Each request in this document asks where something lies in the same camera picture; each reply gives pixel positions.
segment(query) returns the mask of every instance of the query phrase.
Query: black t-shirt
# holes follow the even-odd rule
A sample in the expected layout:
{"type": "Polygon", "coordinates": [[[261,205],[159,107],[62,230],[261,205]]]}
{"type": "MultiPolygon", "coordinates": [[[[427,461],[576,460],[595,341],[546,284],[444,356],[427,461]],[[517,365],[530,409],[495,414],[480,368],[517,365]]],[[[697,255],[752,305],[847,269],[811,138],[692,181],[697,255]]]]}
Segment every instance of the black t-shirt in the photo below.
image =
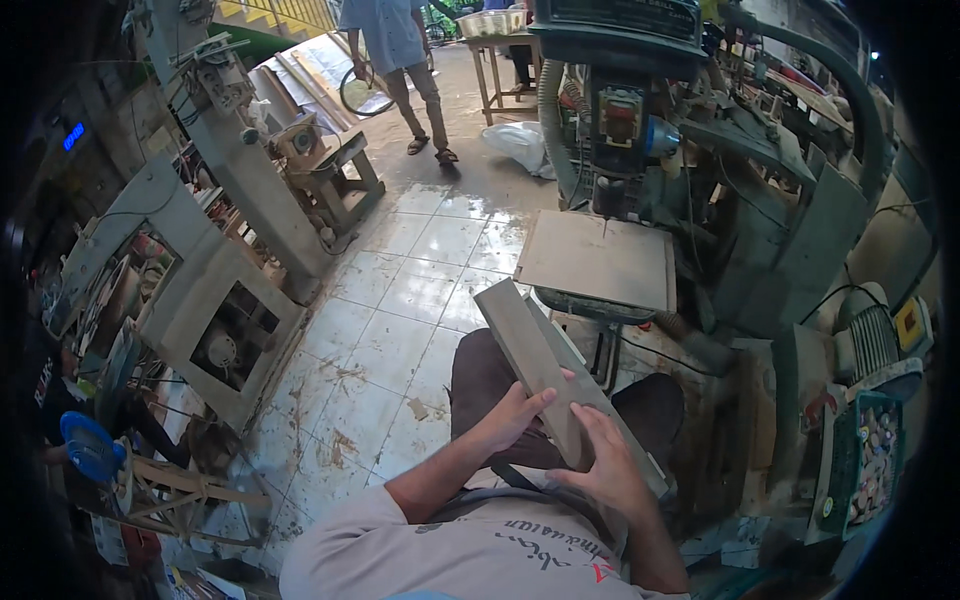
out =
{"type": "Polygon", "coordinates": [[[14,376],[14,392],[24,424],[53,445],[63,444],[60,417],[82,411],[63,383],[60,343],[37,321],[27,322],[23,362],[14,376]]]}

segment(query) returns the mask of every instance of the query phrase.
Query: yellow railing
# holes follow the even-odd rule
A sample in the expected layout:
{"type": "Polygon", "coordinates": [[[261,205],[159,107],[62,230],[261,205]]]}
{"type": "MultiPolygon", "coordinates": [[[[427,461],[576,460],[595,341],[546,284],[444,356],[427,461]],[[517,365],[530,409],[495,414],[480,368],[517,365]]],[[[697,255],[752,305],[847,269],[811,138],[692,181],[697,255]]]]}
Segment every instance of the yellow railing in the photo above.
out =
{"type": "Polygon", "coordinates": [[[313,37],[336,29],[325,0],[219,0],[218,5],[224,17],[242,12],[248,23],[264,18],[271,28],[282,24],[291,34],[306,31],[313,37]]]}

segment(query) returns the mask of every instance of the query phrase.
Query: staircase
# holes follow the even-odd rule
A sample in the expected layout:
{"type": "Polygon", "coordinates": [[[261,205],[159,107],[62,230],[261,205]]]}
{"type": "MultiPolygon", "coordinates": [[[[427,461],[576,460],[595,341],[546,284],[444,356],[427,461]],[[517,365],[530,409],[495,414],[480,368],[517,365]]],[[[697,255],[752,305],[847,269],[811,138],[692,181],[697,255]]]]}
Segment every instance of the staircase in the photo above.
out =
{"type": "Polygon", "coordinates": [[[297,42],[336,29],[326,0],[218,0],[213,20],[297,42]]]}

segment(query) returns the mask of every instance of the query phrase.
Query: light blue shirt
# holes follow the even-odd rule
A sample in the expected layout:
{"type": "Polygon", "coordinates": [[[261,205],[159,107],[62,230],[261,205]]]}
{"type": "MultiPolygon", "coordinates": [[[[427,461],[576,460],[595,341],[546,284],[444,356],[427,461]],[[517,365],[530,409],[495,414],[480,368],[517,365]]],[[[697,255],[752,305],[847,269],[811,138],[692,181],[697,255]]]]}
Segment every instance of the light blue shirt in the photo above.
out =
{"type": "Polygon", "coordinates": [[[426,60],[423,38],[411,11],[426,0],[344,0],[340,31],[363,32],[373,70],[380,75],[426,60]]]}

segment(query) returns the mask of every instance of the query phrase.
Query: green crate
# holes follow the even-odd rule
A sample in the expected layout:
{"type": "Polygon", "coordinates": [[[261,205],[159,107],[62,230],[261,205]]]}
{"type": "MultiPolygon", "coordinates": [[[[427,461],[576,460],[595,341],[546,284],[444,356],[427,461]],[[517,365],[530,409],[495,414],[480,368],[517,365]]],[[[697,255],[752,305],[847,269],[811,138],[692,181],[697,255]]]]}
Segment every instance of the green crate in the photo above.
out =
{"type": "Polygon", "coordinates": [[[880,515],[889,510],[893,495],[903,470],[904,451],[903,403],[879,392],[861,391],[846,412],[837,416],[833,422],[833,460],[830,468],[829,497],[833,499],[833,508],[820,523],[820,529],[838,534],[843,540],[849,540],[879,521],[880,515]],[[876,415],[885,411],[897,412],[897,445],[894,453],[894,477],[888,484],[886,507],[864,523],[849,524],[850,504],[860,487],[860,471],[863,469],[863,442],[860,440],[860,414],[874,409],[876,415]]]}

